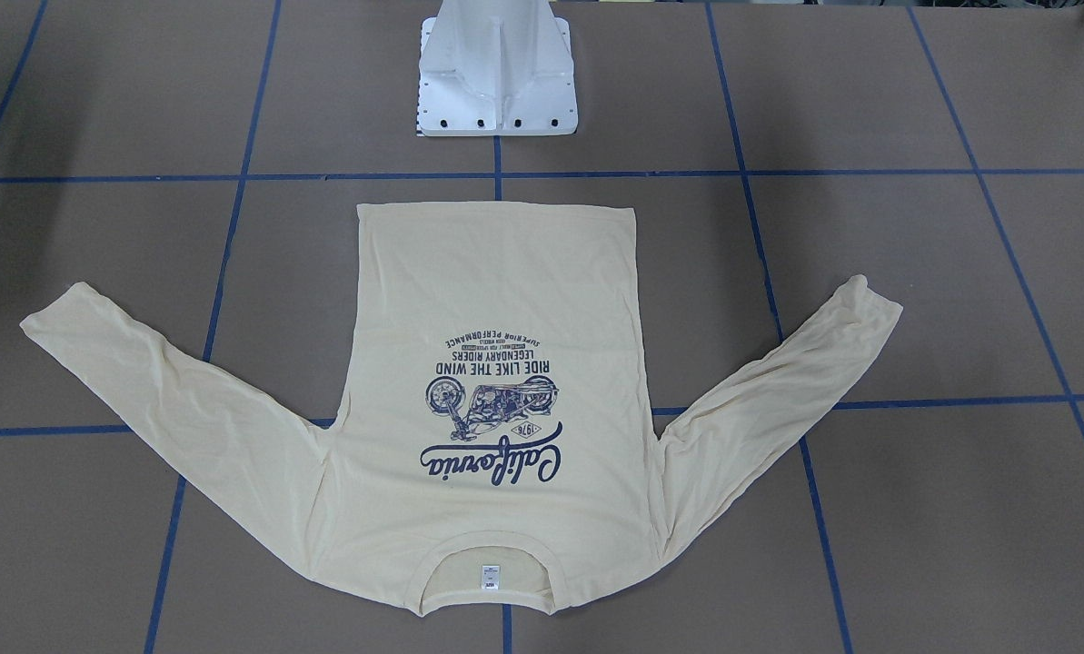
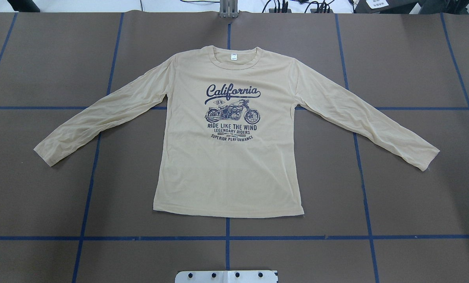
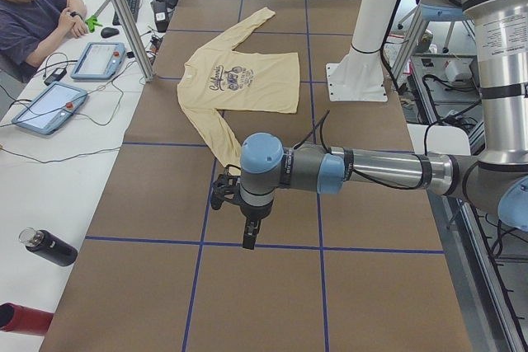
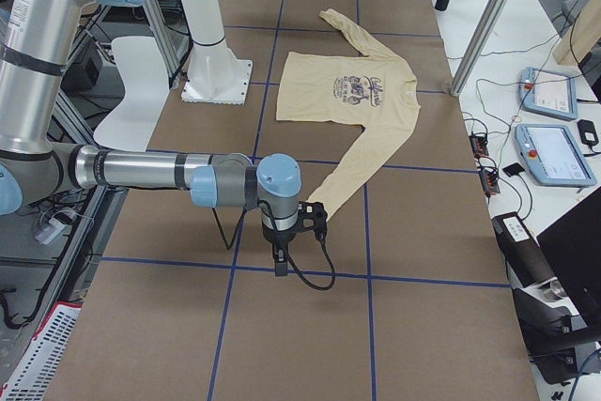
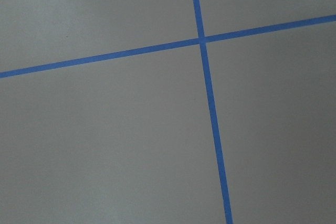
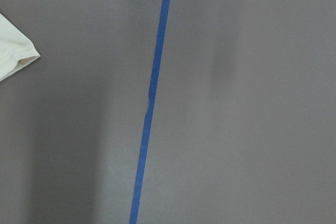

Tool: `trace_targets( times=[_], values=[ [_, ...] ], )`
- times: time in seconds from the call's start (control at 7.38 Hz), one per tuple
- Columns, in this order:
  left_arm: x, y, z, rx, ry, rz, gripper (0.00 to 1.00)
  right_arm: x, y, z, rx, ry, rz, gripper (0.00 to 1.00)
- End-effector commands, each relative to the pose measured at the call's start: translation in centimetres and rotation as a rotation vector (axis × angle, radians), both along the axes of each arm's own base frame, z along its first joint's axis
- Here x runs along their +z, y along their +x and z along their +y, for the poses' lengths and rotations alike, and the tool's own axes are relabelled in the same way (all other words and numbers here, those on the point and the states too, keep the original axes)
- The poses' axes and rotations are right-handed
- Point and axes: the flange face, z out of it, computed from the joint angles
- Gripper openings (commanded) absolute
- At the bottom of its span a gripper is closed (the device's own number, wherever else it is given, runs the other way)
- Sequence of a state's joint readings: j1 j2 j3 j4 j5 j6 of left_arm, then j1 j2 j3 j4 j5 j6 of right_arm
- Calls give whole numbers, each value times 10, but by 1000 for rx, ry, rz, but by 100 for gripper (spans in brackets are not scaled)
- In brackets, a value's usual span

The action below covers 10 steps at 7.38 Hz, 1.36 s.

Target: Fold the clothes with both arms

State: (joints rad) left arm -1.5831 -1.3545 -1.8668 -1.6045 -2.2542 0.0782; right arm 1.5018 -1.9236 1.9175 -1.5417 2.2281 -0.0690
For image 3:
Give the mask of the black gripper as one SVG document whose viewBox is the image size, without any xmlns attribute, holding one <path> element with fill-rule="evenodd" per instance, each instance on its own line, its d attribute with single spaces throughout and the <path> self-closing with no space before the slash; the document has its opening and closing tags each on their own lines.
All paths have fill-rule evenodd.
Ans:
<svg viewBox="0 0 528 352">
<path fill-rule="evenodd" d="M 257 241 L 257 235 L 260 231 L 260 225 L 264 218 L 271 213 L 272 202 L 263 206 L 252 206 L 244 204 L 242 207 L 242 214 L 246 218 L 244 232 L 243 232 L 243 248 L 254 250 Z"/>
</svg>

